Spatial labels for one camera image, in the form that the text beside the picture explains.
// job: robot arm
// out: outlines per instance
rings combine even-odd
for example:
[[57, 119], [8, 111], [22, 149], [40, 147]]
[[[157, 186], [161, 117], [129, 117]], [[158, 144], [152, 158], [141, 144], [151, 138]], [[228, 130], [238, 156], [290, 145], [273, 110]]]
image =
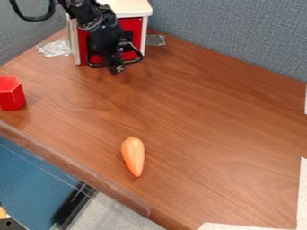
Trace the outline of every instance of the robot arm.
[[[89, 66], [108, 66], [113, 74], [117, 74], [125, 70], [125, 65], [142, 61], [143, 54], [125, 37], [115, 13], [108, 5], [100, 5], [96, 0], [58, 0], [58, 2], [71, 18], [77, 20], [79, 28], [90, 33], [90, 39], [87, 41]], [[55, 0], [49, 0], [47, 13], [40, 17], [24, 16], [16, 0], [10, 0], [10, 3], [17, 15], [28, 22], [45, 21], [56, 11]], [[120, 56], [122, 50], [134, 51], [138, 57], [133, 60], [122, 60]], [[102, 55], [103, 64], [93, 64], [92, 53]]]

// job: blue panel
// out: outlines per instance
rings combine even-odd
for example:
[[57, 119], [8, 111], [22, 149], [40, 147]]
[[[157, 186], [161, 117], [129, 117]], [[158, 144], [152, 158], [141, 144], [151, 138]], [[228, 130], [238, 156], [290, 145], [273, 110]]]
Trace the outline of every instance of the blue panel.
[[79, 181], [0, 137], [0, 201], [30, 230], [47, 230]]

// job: white paper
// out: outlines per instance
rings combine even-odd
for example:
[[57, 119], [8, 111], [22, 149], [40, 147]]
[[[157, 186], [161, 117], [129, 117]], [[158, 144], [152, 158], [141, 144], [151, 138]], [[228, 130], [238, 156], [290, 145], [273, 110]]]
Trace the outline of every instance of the white paper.
[[[297, 202], [298, 204], [297, 204], [296, 230], [307, 230], [307, 160], [305, 158], [301, 158], [300, 189], [299, 189]], [[204, 223], [198, 230], [290, 230], [290, 229], [267, 228], [267, 227], [256, 227], [256, 226], [231, 226], [231, 225]]]
[[231, 226], [231, 225], [204, 223], [199, 228], [199, 230], [290, 230], [290, 229], [267, 228], [267, 227], [259, 227], [259, 226]]

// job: black cable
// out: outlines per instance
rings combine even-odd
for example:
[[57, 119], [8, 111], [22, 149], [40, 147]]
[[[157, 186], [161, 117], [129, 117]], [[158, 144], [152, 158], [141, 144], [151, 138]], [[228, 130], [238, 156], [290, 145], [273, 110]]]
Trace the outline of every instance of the black cable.
[[55, 0], [49, 0], [49, 7], [48, 11], [45, 15], [39, 16], [39, 17], [30, 17], [30, 16], [24, 16], [19, 9], [18, 4], [16, 3], [16, 0], [10, 0], [10, 3], [12, 5], [13, 10], [17, 13], [17, 15], [23, 19], [24, 21], [28, 22], [40, 22], [40, 21], [45, 21], [52, 17], [55, 14], [56, 11], [56, 2]]

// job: wooden tabletop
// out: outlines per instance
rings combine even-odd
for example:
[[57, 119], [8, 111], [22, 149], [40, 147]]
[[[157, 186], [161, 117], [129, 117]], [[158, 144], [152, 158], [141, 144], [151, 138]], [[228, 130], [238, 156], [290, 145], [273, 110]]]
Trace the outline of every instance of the wooden tabletop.
[[[304, 83], [171, 36], [116, 77], [37, 48], [0, 75], [18, 76], [28, 100], [0, 111], [13, 127], [2, 123], [3, 135], [41, 141], [37, 154], [95, 188], [101, 176], [131, 191], [157, 223], [295, 228], [307, 157]], [[139, 179], [119, 152], [130, 136], [145, 143]]]

